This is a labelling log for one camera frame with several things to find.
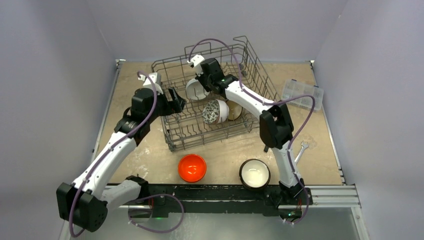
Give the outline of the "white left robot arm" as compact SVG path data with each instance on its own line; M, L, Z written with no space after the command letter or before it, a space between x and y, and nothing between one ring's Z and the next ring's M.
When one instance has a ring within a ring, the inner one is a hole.
M166 198L167 193L151 194L149 183L130 175L119 185L106 189L123 160L133 152L150 132L151 123L158 117L179 114L186 100L168 89L171 100L159 90L139 88L131 98L131 105L123 112L108 143L90 166L71 184L62 183L56 190L59 216L68 221L73 238L82 231L95 232L105 222L108 213L134 201L138 205L153 198Z

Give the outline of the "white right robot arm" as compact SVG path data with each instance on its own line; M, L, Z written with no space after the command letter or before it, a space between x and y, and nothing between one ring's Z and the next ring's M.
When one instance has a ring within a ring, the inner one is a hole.
M224 74L215 58L204 59L192 67L206 91L237 103L258 119L260 139L272 150L279 171L280 196L288 204L298 200L304 183L291 156L294 125L287 105L260 96L240 78Z

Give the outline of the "plain white bowl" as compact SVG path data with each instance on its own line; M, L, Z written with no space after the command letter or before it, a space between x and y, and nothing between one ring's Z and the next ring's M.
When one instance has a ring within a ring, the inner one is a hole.
M185 92L187 98L193 101L203 100L209 95L209 92L206 91L202 84L195 78L188 81Z

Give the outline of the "floral patterned bowl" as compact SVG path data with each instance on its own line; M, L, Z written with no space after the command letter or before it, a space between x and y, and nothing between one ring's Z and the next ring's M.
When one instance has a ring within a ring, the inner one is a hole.
M202 119L203 121L210 125L215 124L220 119L220 103L218 100L214 99L209 101L202 111Z

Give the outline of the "orange bowl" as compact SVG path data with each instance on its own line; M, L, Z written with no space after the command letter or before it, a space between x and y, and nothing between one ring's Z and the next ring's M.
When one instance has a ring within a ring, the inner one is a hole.
M185 182L196 183L206 175L207 164L203 157L197 154L187 154L180 159L177 172Z

